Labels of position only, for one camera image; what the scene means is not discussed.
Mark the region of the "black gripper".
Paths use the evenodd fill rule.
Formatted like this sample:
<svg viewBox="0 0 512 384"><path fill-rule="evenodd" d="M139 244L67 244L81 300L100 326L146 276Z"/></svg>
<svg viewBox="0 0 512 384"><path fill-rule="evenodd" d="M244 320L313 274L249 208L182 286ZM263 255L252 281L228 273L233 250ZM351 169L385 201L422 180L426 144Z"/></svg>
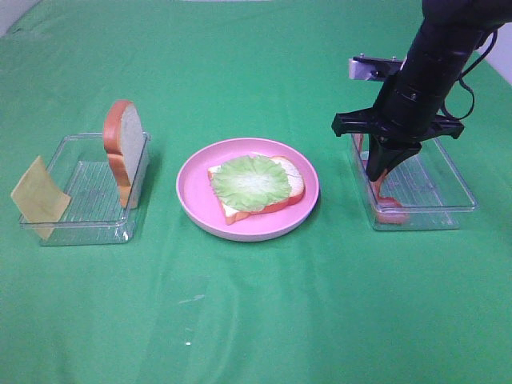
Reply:
<svg viewBox="0 0 512 384"><path fill-rule="evenodd" d="M458 78L458 74L451 72L399 71L384 82L372 107L337 113L331 125L333 132L338 137L348 133L372 134L366 175L377 181L418 154L422 149L420 142L444 135L456 139L461 135L464 125L459 120L438 114ZM382 143L377 137L397 142Z"/></svg>

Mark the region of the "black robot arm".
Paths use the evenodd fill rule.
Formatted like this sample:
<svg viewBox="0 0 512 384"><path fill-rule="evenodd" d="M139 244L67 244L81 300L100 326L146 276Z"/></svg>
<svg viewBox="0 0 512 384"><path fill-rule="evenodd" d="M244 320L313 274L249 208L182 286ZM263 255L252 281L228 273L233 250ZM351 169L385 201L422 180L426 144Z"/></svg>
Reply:
<svg viewBox="0 0 512 384"><path fill-rule="evenodd" d="M372 182L416 155L422 142L458 138L464 126L438 114L474 50L511 20L509 1L424 1L424 20L401 68L386 77L372 107L336 114L337 136L368 134Z"/></svg>

